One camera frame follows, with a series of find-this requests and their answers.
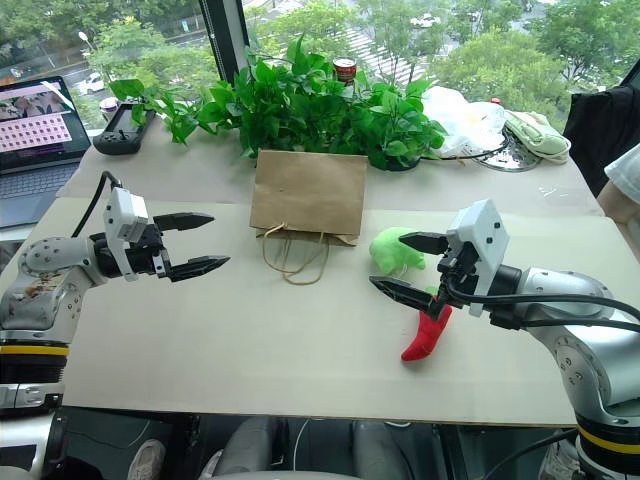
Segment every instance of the plastic bag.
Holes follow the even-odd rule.
[[[504,108],[495,103],[469,103],[451,88],[435,86],[422,96],[424,114],[447,131],[444,144],[434,153],[442,158],[480,155],[500,148]]]

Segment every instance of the paper bag handle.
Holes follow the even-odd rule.
[[[329,259],[329,239],[325,238],[324,232],[321,232],[320,238],[318,239],[318,248],[316,249],[315,253],[311,255],[309,258],[305,259],[304,262],[302,262],[302,265],[300,266],[300,268],[298,268],[297,270],[287,270],[286,264],[287,264],[287,258],[289,257],[289,248],[291,247],[291,238],[287,237],[284,241],[284,254],[282,259],[282,267],[278,267],[273,262],[269,261],[269,259],[267,258],[267,247],[266,247],[267,238],[269,237],[269,235],[277,232],[278,230],[285,229],[286,227],[287,227],[286,223],[281,223],[280,225],[273,227],[264,233],[264,236],[262,238],[262,258],[264,259],[264,262],[273,270],[280,272],[282,274],[282,278],[287,283],[290,283],[291,285],[302,286],[302,285],[313,285],[314,283],[317,283],[322,278],[324,269],[327,266],[327,260]],[[311,262],[313,262],[318,257],[318,255],[321,252],[321,245],[323,240],[325,240],[326,248],[324,249],[324,258],[322,259],[322,266],[320,268],[320,273],[318,274],[318,276],[315,279],[309,280],[307,282],[296,282],[294,280],[291,280],[291,277],[302,272]]]

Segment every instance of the sleeve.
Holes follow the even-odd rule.
[[[607,165],[604,173],[622,193],[640,204],[640,144]]]

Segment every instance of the laptop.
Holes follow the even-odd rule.
[[[0,228],[37,223],[89,145],[62,77],[0,86]]]

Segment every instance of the green plush toy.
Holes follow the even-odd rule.
[[[369,253],[385,275],[407,267],[424,270],[426,262],[424,254],[398,240],[398,237],[416,230],[404,227],[391,227],[380,232],[369,245]]]

